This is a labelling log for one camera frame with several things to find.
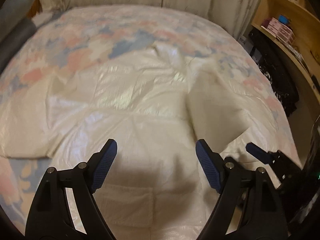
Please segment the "pink drawer box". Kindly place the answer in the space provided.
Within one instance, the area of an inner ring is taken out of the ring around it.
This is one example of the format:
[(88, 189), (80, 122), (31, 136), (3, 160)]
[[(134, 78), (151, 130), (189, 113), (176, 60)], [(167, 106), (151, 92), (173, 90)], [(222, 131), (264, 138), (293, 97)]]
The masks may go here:
[(284, 43), (292, 45), (295, 40), (293, 31), (274, 17), (265, 19), (261, 27)]

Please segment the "dark grey pillow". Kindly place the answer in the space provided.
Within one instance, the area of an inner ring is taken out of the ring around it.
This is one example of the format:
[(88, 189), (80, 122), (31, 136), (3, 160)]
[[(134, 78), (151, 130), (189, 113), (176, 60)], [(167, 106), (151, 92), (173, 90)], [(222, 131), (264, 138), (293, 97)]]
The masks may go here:
[(1, 41), (1, 73), (5, 70), (10, 60), (17, 54), (22, 46), (37, 31), (31, 19), (22, 19), (14, 29)]

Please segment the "wooden shelf unit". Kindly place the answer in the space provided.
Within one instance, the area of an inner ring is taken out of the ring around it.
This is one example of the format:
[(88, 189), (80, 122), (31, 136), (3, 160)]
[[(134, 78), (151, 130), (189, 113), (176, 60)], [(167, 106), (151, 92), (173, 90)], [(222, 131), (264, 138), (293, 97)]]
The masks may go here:
[(319, 16), (309, 0), (260, 0), (251, 25), (291, 59), (319, 100)]

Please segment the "blue small box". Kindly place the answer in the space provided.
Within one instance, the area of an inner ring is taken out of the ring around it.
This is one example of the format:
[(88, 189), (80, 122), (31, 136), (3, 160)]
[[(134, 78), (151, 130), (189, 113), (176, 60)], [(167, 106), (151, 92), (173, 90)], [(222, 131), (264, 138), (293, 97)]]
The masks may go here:
[(278, 21), (284, 25), (288, 25), (290, 23), (290, 20), (284, 15), (279, 15)]

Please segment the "blue bolster pillow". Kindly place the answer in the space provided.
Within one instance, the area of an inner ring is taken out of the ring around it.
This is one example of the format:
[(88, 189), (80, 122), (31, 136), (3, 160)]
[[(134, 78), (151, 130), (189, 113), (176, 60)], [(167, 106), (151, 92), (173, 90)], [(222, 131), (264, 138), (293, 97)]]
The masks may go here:
[(34, 0), (5, 0), (1, 6), (1, 41), (25, 18)]

